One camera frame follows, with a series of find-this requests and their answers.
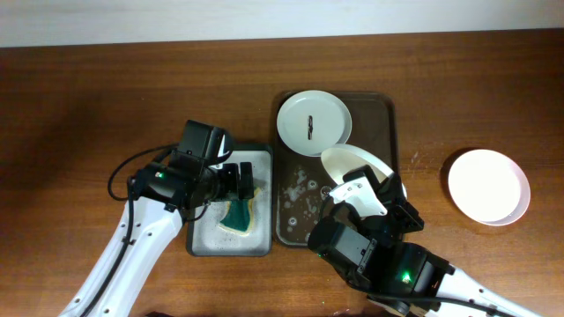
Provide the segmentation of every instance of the white bowl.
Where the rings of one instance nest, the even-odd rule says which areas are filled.
[[[531,200],[523,170],[496,151],[468,151],[449,171],[449,191],[456,206],[485,225],[509,225],[519,219]]]

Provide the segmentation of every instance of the white wall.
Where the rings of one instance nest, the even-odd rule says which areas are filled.
[[[0,0],[0,47],[563,26],[562,0]]]

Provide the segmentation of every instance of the soap residue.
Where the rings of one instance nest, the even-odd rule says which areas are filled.
[[[308,204],[309,212],[311,212],[312,214],[317,212],[317,206],[315,206],[315,202],[310,203],[309,197],[306,198],[306,203]]]
[[[297,184],[300,185],[303,181],[307,179],[306,172],[304,170],[298,171],[298,181]]]
[[[295,203],[295,201],[298,200],[298,198],[300,198],[300,195],[306,192],[306,188],[298,185],[295,188],[293,187],[289,187],[284,191],[284,194],[288,195],[288,197],[290,198],[290,200]]]

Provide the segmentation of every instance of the dark tray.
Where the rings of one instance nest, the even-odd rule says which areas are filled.
[[[295,93],[284,94],[279,107]],[[352,133],[347,143],[369,151],[399,173],[396,119],[391,99],[378,92],[330,93],[340,98],[351,113]],[[334,188],[336,184],[323,169],[320,158],[305,157],[290,150],[278,133],[274,156],[274,237],[286,247],[306,247],[309,233],[319,218],[322,188]],[[292,201],[291,196],[298,197]]]

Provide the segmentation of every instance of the cable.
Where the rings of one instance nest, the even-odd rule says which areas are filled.
[[[325,207],[327,206],[327,203],[330,201],[331,196],[327,195],[327,197],[325,197],[325,199],[323,199],[323,201],[321,202],[321,207],[319,208],[319,219],[317,219],[317,221],[321,221],[321,219],[323,218],[323,212],[325,211]]]
[[[495,308],[490,308],[490,307],[478,305],[478,304],[467,302],[467,301],[461,300],[461,299],[451,299],[451,298],[444,298],[444,297],[395,296],[395,295],[381,294],[381,293],[378,293],[378,292],[366,290],[366,289],[363,289],[361,287],[358,287],[358,286],[350,284],[350,283],[346,283],[346,284],[350,288],[352,288],[356,291],[362,291],[362,292],[364,292],[364,293],[366,293],[366,294],[368,294],[368,295],[370,295],[374,298],[377,298],[377,299],[399,300],[399,301],[404,301],[404,302],[407,302],[407,303],[413,303],[413,302],[449,303],[449,304],[455,304],[455,305],[466,306],[466,307],[469,307],[469,308],[477,309],[479,311],[485,312],[485,313],[492,315],[492,316],[497,315],[497,316],[500,316],[500,317],[515,317],[512,314],[500,312]]]
[[[208,206],[209,204],[204,205],[204,209],[202,210],[202,212],[200,212],[200,215],[198,217],[193,217],[192,219],[188,219],[185,222],[194,222],[200,220],[204,216],[204,213],[208,210]]]
[[[170,153],[172,153],[172,152],[173,152],[173,148],[165,149],[163,152],[157,154],[157,156],[154,157],[154,158],[152,159],[152,161],[153,161],[153,162],[160,163],[160,162],[162,162],[163,159],[165,159],[167,156],[169,156]]]
[[[121,170],[124,166],[126,166],[126,165],[127,165],[128,163],[130,163],[132,160],[134,160],[134,159],[136,159],[136,158],[139,158],[139,157],[142,157],[142,156],[144,156],[145,154],[149,154],[149,153],[151,153],[151,152],[160,151],[160,150],[170,150],[170,149],[172,149],[172,148],[174,148],[174,147],[176,147],[176,146],[178,146],[178,144],[168,144],[168,145],[158,146],[158,147],[156,147],[156,148],[152,148],[152,149],[149,149],[149,150],[145,150],[145,151],[139,152],[139,153],[135,154],[134,156],[132,156],[132,157],[130,157],[130,158],[124,160],[124,161],[112,172],[112,174],[109,176],[109,179],[108,179],[108,194],[110,195],[110,197],[112,197],[114,200],[119,201],[119,202],[124,202],[124,201],[128,200],[128,197],[118,197],[118,196],[116,196],[116,195],[114,194],[114,191],[112,190],[112,183],[114,182],[114,177],[120,172],[120,170]]]
[[[127,250],[127,246],[130,244],[131,232],[133,231],[133,215],[134,215],[133,194],[132,194],[131,186],[132,186],[132,180],[131,180],[131,177],[128,177],[128,179],[127,179],[127,200],[128,200],[129,206],[130,206],[130,212],[129,212],[129,219],[128,219],[128,224],[127,224],[127,232],[125,233],[125,238],[123,238],[123,240],[122,240],[122,243],[123,243],[122,249],[120,250],[120,253],[117,255],[117,257],[115,258],[114,264],[112,265],[112,269],[108,272],[108,275],[104,279],[104,282],[102,282],[102,285],[100,286],[100,288],[96,292],[96,295],[94,295],[94,298],[92,299],[90,304],[88,304],[85,311],[80,315],[80,317],[87,316],[93,310],[93,308],[96,306],[96,304],[98,304],[98,301],[102,297],[102,294],[104,294],[104,291],[106,290],[106,288],[108,287],[112,278],[114,277],[114,274],[117,271],[117,268],[120,266],[120,263],[122,262],[123,256],[125,255],[125,251]]]

